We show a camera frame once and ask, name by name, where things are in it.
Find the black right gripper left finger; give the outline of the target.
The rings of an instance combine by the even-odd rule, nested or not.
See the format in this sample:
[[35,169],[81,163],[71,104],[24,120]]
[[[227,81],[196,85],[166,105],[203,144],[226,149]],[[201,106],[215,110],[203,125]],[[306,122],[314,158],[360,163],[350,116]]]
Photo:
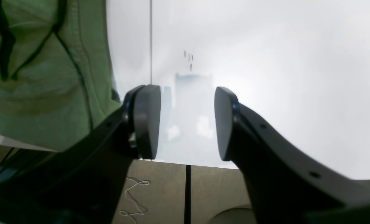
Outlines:
[[155,159],[161,88],[140,85],[65,152],[20,149],[0,165],[0,224],[110,224],[128,169]]

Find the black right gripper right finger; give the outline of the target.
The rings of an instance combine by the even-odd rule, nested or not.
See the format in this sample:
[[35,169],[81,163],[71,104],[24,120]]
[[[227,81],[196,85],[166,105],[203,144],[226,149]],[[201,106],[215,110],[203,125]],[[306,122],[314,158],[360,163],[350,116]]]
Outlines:
[[259,224],[370,224],[370,186],[293,146],[225,87],[214,112],[219,155],[243,173]]

